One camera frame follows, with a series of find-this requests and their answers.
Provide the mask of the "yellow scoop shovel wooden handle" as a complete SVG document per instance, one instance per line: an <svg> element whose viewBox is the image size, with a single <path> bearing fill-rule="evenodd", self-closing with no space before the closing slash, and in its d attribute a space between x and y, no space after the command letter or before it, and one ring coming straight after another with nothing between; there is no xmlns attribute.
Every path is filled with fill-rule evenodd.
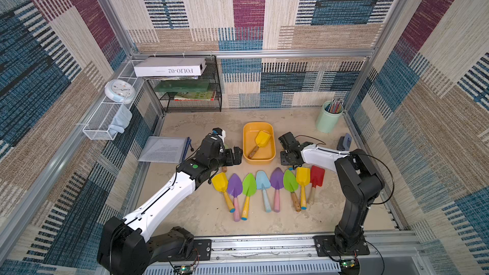
<svg viewBox="0 0 489 275"><path fill-rule="evenodd" d="M260 148L265 147L269 140L271 139L271 134L266 131L259 131L255 138L255 147L248 154L248 158L252 159Z"/></svg>

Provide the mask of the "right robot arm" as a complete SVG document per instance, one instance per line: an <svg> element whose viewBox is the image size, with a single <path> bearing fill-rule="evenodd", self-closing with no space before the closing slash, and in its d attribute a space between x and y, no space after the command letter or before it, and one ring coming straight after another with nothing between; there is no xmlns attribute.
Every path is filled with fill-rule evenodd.
<svg viewBox="0 0 489 275"><path fill-rule="evenodd" d="M283 165L297 169L303 164L311 164L336 172L346 201L329 246L338 255L360 253L366 245L365 219L385 188L382 174L373 162L376 158L361 149L343 152L321 148L311 142L300 143L291 132L278 140L283 148L280 153Z"/></svg>

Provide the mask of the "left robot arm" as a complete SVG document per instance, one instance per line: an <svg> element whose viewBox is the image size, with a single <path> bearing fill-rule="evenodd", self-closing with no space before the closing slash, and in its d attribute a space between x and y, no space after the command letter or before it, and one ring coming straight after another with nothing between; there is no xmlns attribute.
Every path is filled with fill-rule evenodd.
<svg viewBox="0 0 489 275"><path fill-rule="evenodd" d="M211 183L222 167L241 164L243 150L227 148L225 131L214 128L197 150L176 166L175 173L148 201L122 219L112 217L103 227L98 264L110 274L143 274L156 262L196 260L194 235L183 227L154 236L156 228L203 183Z"/></svg>

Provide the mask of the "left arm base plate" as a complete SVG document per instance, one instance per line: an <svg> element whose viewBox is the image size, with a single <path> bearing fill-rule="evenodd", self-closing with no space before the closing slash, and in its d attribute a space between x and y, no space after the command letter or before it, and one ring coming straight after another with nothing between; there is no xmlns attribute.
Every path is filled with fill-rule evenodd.
<svg viewBox="0 0 489 275"><path fill-rule="evenodd" d="M211 251L211 239L193 239L185 244L182 261L209 261Z"/></svg>

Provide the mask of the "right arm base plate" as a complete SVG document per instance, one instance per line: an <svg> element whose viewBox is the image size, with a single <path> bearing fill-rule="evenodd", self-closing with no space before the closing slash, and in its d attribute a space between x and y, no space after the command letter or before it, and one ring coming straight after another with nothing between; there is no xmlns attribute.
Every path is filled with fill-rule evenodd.
<svg viewBox="0 0 489 275"><path fill-rule="evenodd" d="M319 257L344 257L369 255L370 250L363 236L345 238L341 235L322 234L313 236L315 249Z"/></svg>

